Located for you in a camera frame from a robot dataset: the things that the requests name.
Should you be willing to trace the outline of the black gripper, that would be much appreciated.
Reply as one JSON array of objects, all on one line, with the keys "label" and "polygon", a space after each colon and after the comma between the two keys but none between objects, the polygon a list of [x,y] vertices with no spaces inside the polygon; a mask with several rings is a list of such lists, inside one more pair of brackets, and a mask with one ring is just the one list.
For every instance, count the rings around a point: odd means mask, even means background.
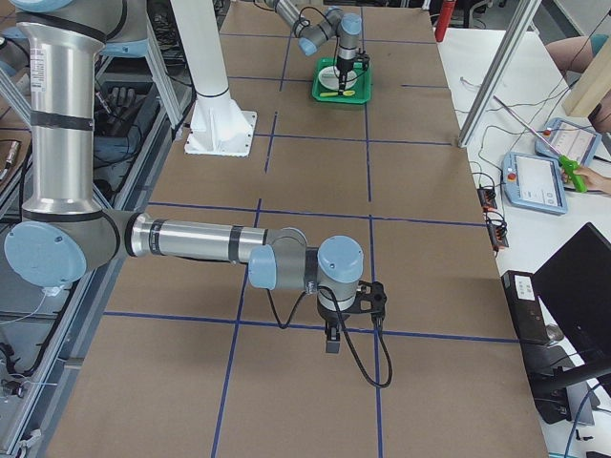
[{"label": "black gripper", "polygon": [[320,317],[325,321],[326,330],[326,347],[325,352],[328,354],[338,354],[340,351],[340,331],[341,325],[336,310],[330,310],[324,307],[320,302],[317,303],[317,311]]},{"label": "black gripper", "polygon": [[338,56],[335,60],[336,75],[338,78],[338,95],[343,95],[346,89],[346,81],[352,79],[355,58],[344,58]]}]

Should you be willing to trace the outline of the person's forearm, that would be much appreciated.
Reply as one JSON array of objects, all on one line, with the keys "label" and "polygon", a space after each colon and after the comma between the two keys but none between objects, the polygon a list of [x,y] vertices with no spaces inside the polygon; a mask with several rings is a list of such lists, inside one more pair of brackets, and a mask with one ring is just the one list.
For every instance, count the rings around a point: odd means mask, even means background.
[{"label": "person's forearm", "polygon": [[588,37],[561,39],[547,44],[545,49],[562,75],[568,72],[583,73],[594,59]]}]

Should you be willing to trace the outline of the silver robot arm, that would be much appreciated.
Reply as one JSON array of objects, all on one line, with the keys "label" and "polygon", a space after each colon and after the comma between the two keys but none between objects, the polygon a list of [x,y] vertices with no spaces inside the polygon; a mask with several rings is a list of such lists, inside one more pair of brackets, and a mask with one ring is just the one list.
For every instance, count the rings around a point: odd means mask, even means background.
[{"label": "silver robot arm", "polygon": [[[50,287],[122,256],[173,256],[246,264],[252,286],[317,295],[326,322],[326,352],[337,353],[363,272],[360,245],[346,236],[308,247],[303,233],[152,219],[145,213],[103,209],[93,198],[95,59],[108,45],[131,44],[146,33],[145,1],[11,1],[17,27],[30,43],[32,196],[23,221],[6,236],[11,268],[24,280]],[[329,39],[339,45],[340,89],[357,57],[362,18],[331,9],[310,25],[290,1],[264,1],[312,55]],[[188,154],[247,156],[256,113],[232,98],[212,2],[171,1],[196,95]]]},{"label": "silver robot arm", "polygon": [[291,33],[298,39],[300,49],[307,56],[316,53],[330,39],[336,39],[337,51],[331,68],[338,80],[337,93],[339,96],[352,96],[353,91],[348,89],[348,82],[355,63],[360,61],[364,72],[369,68],[369,57],[359,47],[363,31],[362,17],[339,8],[330,8],[327,12],[319,11],[322,20],[313,24],[291,1],[263,3],[286,22]]}]

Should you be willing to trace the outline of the person's hand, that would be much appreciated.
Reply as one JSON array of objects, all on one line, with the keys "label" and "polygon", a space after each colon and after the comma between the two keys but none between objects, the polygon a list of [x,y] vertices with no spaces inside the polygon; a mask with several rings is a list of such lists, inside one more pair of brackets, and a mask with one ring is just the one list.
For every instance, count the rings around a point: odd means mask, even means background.
[{"label": "person's hand", "polygon": [[588,167],[579,167],[574,174],[583,179],[589,191],[611,194],[611,177],[605,177]]}]

